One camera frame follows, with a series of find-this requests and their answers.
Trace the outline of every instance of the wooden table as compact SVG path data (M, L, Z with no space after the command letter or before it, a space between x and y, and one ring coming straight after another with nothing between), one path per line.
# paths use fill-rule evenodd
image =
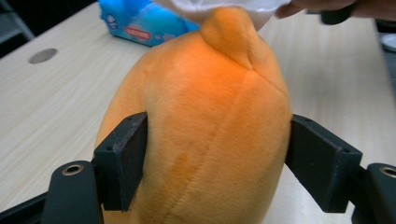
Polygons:
M0 61L0 212L47 191L51 173L90 161L106 108L148 47L113 37L97 4ZM396 109L371 20L320 25L317 16L271 19L273 47L295 114L309 117L364 153L362 166L396 163ZM44 63L28 63L57 49ZM324 214L285 166L264 223L349 223Z

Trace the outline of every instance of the plush fabric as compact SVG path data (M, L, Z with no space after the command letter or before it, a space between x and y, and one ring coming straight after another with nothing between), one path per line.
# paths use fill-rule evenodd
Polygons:
M143 178L106 223L260 223L290 138L276 57L246 11L220 7L200 31L150 50L118 89L98 134L148 112Z

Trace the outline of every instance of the finger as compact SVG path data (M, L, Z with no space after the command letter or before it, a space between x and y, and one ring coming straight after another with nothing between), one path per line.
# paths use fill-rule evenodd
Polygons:
M283 19L283 18L292 16L303 9L304 9L303 7L296 6L295 4L293 4L291 2L288 5L278 8L275 15L278 18Z

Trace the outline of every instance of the tissue box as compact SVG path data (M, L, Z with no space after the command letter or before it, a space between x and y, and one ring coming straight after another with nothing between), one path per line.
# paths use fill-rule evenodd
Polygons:
M199 29L196 23L149 0L99 0L111 35L156 46Z

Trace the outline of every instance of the orange plush toy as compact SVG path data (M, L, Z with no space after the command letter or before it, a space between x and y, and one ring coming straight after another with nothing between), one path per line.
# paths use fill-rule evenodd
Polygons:
M143 178L130 211L105 223L260 223L290 138L290 99L276 57L240 7L151 49L123 80L99 144L148 113Z

